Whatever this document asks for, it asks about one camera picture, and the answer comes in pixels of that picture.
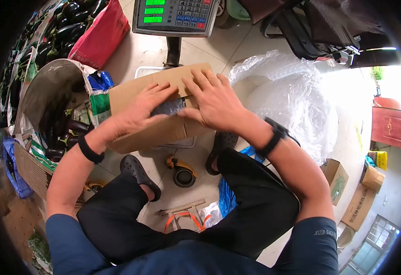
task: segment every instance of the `tiled floor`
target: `tiled floor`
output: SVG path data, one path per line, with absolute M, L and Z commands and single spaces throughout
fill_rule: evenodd
M 133 16 L 132 0 L 120 0 L 124 14 L 129 22 Z M 278 49 L 280 52 L 291 54 L 292 51 L 286 40 L 268 40 L 259 33 L 259 26 L 251 26 L 243 22 L 229 30 L 215 28 L 209 38 L 183 38 L 180 63 L 184 65 L 208 62 L 215 73 L 228 74 L 237 60 L 253 55 L 265 54 L 267 51 Z M 115 84 L 120 84 L 134 77 L 139 66 L 161 66 L 167 56 L 166 39 L 161 36 L 148 36 L 130 32 L 121 42 L 112 57 L 104 66 L 109 71 Z M 326 63 L 316 63 L 322 73 L 339 71 L 345 67 L 329 67 Z M 355 186 L 358 183 L 361 165 L 368 148 L 371 129 L 371 91 L 365 89 L 370 83 L 363 82 L 359 70 L 343 70 L 326 74 L 333 89 L 339 116 L 338 140 L 332 157 L 339 160 L 350 175 L 348 187 L 340 203 L 335 209 L 336 220 L 341 219 L 347 208 Z M 240 81 L 234 89 L 246 104 L 246 97 L 254 89 L 250 82 Z M 363 128 L 363 150 L 359 147 L 355 125 Z M 197 145 L 192 149 L 153 148 L 146 151 L 133 152 L 146 169 L 149 177 L 162 190 L 161 199 L 148 203 L 140 213 L 138 220 L 151 228 L 163 231 L 167 218 L 159 217 L 156 212 L 180 206 L 204 198 L 207 206 L 217 201 L 218 183 L 220 176 L 209 175 L 204 164 L 212 148 L 214 132 L 198 136 Z M 247 142 L 239 139 L 237 150 L 247 146 Z M 198 173 L 194 186 L 179 188 L 172 180 L 172 172 L 165 166 L 165 159 L 174 154 Z M 109 182 L 120 173 L 120 161 L 124 155 L 108 150 L 102 163 L 97 165 L 90 175 L 92 181 Z M 283 246 L 289 239 L 290 231 L 264 250 L 258 261 L 272 266 L 279 256 Z

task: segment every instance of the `foot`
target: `foot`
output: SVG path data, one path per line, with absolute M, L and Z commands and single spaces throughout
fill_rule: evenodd
M 121 173 L 129 173 L 134 176 L 140 185 L 140 187 L 144 190 L 149 198 L 149 201 L 157 201 L 161 197 L 161 190 L 159 187 L 148 177 L 145 173 L 144 168 L 141 165 L 141 162 L 133 156 L 126 155 L 123 157 L 120 163 Z M 148 189 L 144 187 L 147 186 L 148 189 L 153 192 L 153 195 L 148 194 Z
M 155 198 L 155 193 L 150 189 L 150 187 L 145 184 L 140 184 L 139 187 L 141 187 L 147 195 L 148 201 L 153 201 L 153 199 Z
M 215 176 L 220 174 L 217 168 L 217 157 L 225 148 L 230 147 L 234 149 L 238 139 L 239 136 L 231 132 L 216 132 L 213 149 L 205 163 L 205 168 L 210 175 Z

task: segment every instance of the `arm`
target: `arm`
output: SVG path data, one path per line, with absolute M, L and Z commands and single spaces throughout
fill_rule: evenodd
M 262 149 L 272 138 L 272 127 L 245 109 L 228 79 L 209 70 L 192 70 L 197 83 L 182 81 L 196 97 L 199 110 L 186 108 L 179 116 L 220 131 L 231 131 L 243 137 L 256 149 Z M 309 217 L 334 220 L 329 184 L 318 165 L 290 138 L 280 140 L 267 156 L 285 184 L 297 195 L 301 209 L 297 222 Z
M 98 128 L 90 131 L 85 136 L 87 144 L 95 153 L 101 154 L 109 142 L 116 138 L 158 122 L 166 115 L 150 118 L 150 113 L 177 90 L 178 87 L 170 87 L 169 82 L 148 85 L 126 110 L 106 119 Z M 94 163 L 82 154 L 78 144 L 67 152 L 57 165 L 49 184 L 46 195 L 47 218 L 53 214 L 66 214 L 77 219 L 75 203 L 93 166 Z

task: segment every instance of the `black watch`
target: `black watch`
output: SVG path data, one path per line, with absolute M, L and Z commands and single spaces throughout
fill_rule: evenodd
M 260 157 L 267 157 L 269 153 L 274 150 L 275 146 L 277 146 L 277 143 L 280 139 L 284 139 L 286 136 L 292 138 L 298 146 L 300 146 L 300 143 L 293 138 L 291 135 L 289 135 L 288 129 L 285 127 L 281 126 L 280 124 L 276 123 L 274 120 L 266 117 L 265 121 L 272 126 L 272 132 L 274 133 L 274 136 L 272 139 L 268 142 L 268 144 L 260 151 L 257 151 L 257 154 Z
M 80 150 L 83 153 L 83 155 L 91 162 L 98 164 L 103 161 L 104 152 L 102 152 L 101 155 L 98 155 L 97 153 L 92 151 L 89 145 L 87 145 L 84 135 L 78 137 L 78 146 L 80 146 Z

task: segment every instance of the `bubble wrap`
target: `bubble wrap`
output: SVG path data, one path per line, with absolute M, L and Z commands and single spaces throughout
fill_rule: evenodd
M 253 76 L 265 76 L 270 81 L 249 95 L 248 109 L 289 129 L 301 147 L 322 165 L 337 140 L 338 116 L 325 96 L 316 67 L 305 59 L 273 50 L 235 65 L 228 78 L 233 85 Z

